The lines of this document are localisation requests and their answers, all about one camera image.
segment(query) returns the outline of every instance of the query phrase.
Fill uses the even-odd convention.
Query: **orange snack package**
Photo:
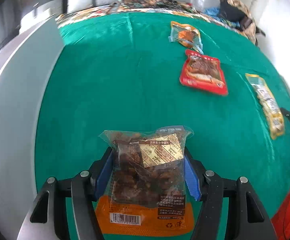
[[[194,228],[184,180],[183,126],[154,133],[104,131],[115,150],[112,176],[95,213],[103,234],[178,236]]]
[[[171,35],[168,37],[170,42],[178,41],[189,49],[194,49],[203,54],[203,44],[199,30],[189,24],[180,24],[171,21]]]

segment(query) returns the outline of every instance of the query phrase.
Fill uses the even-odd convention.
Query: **blue cloth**
[[[221,23],[228,25],[229,27],[232,27],[232,28],[239,28],[240,27],[239,22],[231,22],[231,21],[226,20],[224,18],[218,17],[218,14],[220,13],[220,9],[217,7],[208,8],[205,11],[203,11],[202,13],[214,18],[215,20],[217,20]]]

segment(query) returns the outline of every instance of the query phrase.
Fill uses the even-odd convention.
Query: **orange label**
[[[179,236],[194,228],[192,205],[183,208],[147,208],[109,202],[102,196],[95,210],[103,234],[135,236]]]

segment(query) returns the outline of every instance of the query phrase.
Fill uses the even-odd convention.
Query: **plastic food bag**
[[[219,8],[221,5],[220,0],[190,0],[190,3],[198,12],[203,12],[204,10],[212,7]]]
[[[203,54],[201,34],[199,33],[199,30],[192,25],[171,21],[171,36],[168,38],[170,42],[178,41],[186,48],[193,48]]]
[[[201,55],[190,49],[186,49],[185,54],[188,58],[183,65],[180,76],[182,85],[219,95],[228,94],[224,73],[218,58]]]
[[[259,75],[247,73],[245,76],[256,91],[257,97],[263,107],[270,130],[270,136],[272,139],[276,139],[277,136],[283,135],[285,132],[284,118],[281,110],[263,78]]]
[[[152,133],[104,131],[114,167],[96,216],[103,234],[178,236],[194,227],[184,180],[183,126]]]

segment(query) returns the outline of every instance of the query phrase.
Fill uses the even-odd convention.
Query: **red snack package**
[[[180,82],[184,86],[207,90],[218,95],[228,95],[224,73],[218,58],[186,49],[188,59],[183,65]]]

